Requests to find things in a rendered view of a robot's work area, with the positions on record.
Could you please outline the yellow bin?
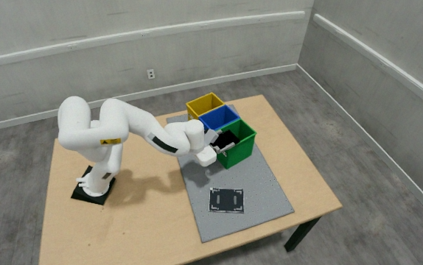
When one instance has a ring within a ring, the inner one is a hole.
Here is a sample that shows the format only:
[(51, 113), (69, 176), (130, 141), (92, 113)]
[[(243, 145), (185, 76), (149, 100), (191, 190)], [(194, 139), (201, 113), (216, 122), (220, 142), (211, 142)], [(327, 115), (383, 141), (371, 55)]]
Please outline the yellow bin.
[(215, 110), (219, 107), (225, 105), (216, 95), (209, 93), (205, 96), (202, 96), (198, 99), (195, 99), (191, 102), (186, 103), (188, 121), (196, 119), (199, 120), (199, 116), (206, 114), (212, 110)]

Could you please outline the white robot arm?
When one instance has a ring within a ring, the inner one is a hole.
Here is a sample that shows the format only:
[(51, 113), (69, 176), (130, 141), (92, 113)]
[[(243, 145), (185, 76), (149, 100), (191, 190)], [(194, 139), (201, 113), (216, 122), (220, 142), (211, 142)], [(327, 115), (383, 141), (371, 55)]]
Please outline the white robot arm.
[(90, 173), (76, 179), (84, 183), (79, 186), (93, 197), (105, 194), (109, 182), (119, 173), (123, 143), (129, 133), (141, 136), (159, 152), (174, 157), (200, 153), (219, 136), (211, 129), (204, 132), (203, 123), (196, 119), (170, 123), (163, 129), (150, 113), (118, 99), (106, 100), (99, 121), (91, 121), (87, 102), (71, 96), (60, 106), (57, 121), (59, 144), (95, 163)]

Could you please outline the blue bin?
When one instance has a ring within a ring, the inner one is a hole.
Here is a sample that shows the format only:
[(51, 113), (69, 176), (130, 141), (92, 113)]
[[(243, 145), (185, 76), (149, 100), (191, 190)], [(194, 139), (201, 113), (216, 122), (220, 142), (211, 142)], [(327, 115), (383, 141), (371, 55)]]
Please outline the blue bin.
[(227, 124), (240, 119), (240, 117), (227, 105), (223, 105), (222, 107), (203, 114), (198, 118), (203, 123), (204, 132), (206, 129), (211, 129), (214, 131), (218, 130)]

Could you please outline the green bin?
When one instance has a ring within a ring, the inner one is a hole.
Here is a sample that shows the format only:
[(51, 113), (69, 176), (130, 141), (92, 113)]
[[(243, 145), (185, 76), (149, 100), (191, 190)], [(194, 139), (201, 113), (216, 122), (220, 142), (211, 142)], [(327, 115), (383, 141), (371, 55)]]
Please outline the green bin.
[[(232, 148), (217, 154), (217, 159), (226, 170), (252, 155), (255, 135), (257, 132), (241, 118), (221, 127), (218, 130), (222, 130), (222, 133), (226, 130), (230, 130), (236, 137), (238, 137), (238, 139), (240, 139), (240, 142)], [(215, 130), (215, 132), (218, 130)]]

